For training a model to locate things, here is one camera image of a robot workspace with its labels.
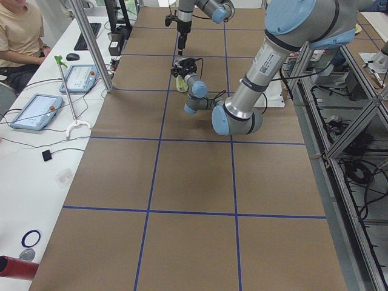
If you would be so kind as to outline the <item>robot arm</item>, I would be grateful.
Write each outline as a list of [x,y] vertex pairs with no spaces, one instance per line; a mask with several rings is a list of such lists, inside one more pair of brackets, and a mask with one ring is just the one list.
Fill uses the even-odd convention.
[[212,126],[218,135],[248,135],[262,124],[261,112],[254,107],[284,61],[306,42],[311,49],[332,49],[350,43],[355,36],[358,1],[271,1],[265,17],[265,39],[233,96],[206,98],[207,87],[179,58],[171,73],[188,85],[184,110],[212,111]]
[[182,0],[179,1],[177,15],[178,55],[182,56],[186,47],[188,34],[191,32],[193,12],[195,7],[199,8],[214,23],[220,24],[232,19],[235,7],[232,1],[216,0]]

